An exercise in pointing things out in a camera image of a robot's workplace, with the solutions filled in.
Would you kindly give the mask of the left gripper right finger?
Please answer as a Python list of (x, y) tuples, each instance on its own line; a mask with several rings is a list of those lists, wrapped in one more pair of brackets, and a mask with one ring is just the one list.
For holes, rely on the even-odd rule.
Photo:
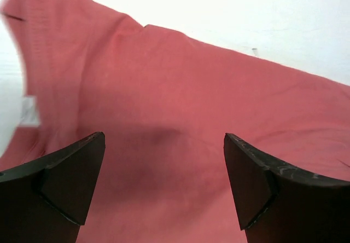
[(248, 242), (349, 242), (349, 182), (269, 155), (234, 134), (224, 157)]

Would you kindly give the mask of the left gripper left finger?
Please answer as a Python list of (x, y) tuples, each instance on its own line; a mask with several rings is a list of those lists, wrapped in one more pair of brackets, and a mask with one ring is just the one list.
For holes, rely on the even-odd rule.
[(105, 135), (1, 172), (1, 242), (76, 242), (100, 173)]

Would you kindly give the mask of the salmon red t-shirt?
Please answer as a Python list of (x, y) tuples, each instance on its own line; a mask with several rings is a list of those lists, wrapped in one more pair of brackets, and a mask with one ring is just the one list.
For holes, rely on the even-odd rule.
[(224, 135), (349, 180), (349, 87), (202, 43), (93, 0), (7, 0), (40, 125), (11, 168), (93, 132), (106, 153), (79, 242), (245, 242)]

